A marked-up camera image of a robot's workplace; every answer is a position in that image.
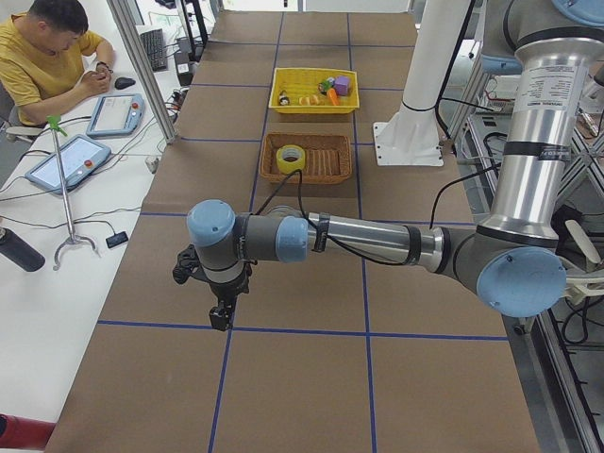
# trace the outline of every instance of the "yellow tape roll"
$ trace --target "yellow tape roll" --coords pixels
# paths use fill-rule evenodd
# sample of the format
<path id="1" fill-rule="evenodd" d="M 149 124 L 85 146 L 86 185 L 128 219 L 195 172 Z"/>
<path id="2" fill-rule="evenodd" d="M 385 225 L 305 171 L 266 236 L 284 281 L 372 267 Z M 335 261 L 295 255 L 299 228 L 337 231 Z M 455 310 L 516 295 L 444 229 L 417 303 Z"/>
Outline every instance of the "yellow tape roll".
<path id="1" fill-rule="evenodd" d="M 283 175 L 294 170 L 304 170 L 306 154 L 304 149 L 296 144 L 286 144 L 277 150 L 277 168 Z"/>

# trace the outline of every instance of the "wristwatch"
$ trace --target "wristwatch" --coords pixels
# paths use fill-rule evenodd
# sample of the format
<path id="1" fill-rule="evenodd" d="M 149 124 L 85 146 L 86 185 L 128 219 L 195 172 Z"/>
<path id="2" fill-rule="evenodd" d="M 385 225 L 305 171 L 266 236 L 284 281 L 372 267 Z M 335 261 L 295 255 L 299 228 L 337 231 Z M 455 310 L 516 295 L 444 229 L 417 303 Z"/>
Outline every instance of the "wristwatch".
<path id="1" fill-rule="evenodd" d="M 98 63 L 96 63 L 96 66 L 98 67 L 99 64 L 102 64 L 103 66 L 105 66 L 109 70 L 109 73 L 113 74 L 113 70 L 104 61 L 99 61 Z"/>

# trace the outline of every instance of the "green clip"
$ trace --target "green clip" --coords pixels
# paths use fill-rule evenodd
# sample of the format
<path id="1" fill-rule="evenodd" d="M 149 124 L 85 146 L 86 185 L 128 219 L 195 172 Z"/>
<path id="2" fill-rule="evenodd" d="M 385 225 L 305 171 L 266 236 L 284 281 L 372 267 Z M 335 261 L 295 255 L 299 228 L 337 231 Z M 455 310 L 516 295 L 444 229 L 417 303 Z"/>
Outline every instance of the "green clip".
<path id="1" fill-rule="evenodd" d="M 49 116 L 46 117 L 46 121 L 48 122 L 48 126 L 50 127 L 50 130 L 56 130 L 57 132 L 60 132 L 65 137 L 67 137 L 67 132 L 65 132 L 59 126 L 60 116 L 58 116 L 58 115 L 49 115 Z"/>

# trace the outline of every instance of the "tripod base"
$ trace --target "tripod base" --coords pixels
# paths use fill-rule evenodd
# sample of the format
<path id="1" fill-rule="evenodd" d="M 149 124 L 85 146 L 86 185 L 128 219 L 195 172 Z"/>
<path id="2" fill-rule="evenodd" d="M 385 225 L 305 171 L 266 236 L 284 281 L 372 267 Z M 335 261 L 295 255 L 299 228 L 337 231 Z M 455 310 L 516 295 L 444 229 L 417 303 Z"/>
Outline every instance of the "tripod base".
<path id="1" fill-rule="evenodd" d="M 69 238 L 67 238 L 59 246 L 59 248 L 57 248 L 57 251 L 55 252 L 55 265 L 53 266 L 53 270 L 57 271 L 60 268 L 59 254 L 60 254 L 61 249 L 63 249 L 64 247 L 66 247 L 68 245 L 78 245 L 80 243 L 89 244 L 92 247 L 92 250 L 98 254 L 98 251 L 96 249 L 96 244 L 94 243 L 94 241 L 91 238 L 87 238 L 86 236 L 78 236 L 78 235 L 74 234 L 74 235 L 70 236 Z"/>

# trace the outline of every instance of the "man's hand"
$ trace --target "man's hand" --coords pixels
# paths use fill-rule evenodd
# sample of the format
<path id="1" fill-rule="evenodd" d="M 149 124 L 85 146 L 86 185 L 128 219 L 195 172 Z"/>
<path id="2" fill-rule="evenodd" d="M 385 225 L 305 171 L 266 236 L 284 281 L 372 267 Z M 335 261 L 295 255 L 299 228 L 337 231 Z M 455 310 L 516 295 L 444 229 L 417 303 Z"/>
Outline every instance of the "man's hand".
<path id="1" fill-rule="evenodd" d="M 111 80 L 112 70 L 108 67 L 108 65 L 102 61 L 96 64 L 96 72 L 104 74 L 107 79 Z"/>
<path id="2" fill-rule="evenodd" d="M 111 77 L 103 72 L 89 71 L 82 76 L 79 87 L 86 94 L 86 97 L 96 96 L 109 91 Z"/>

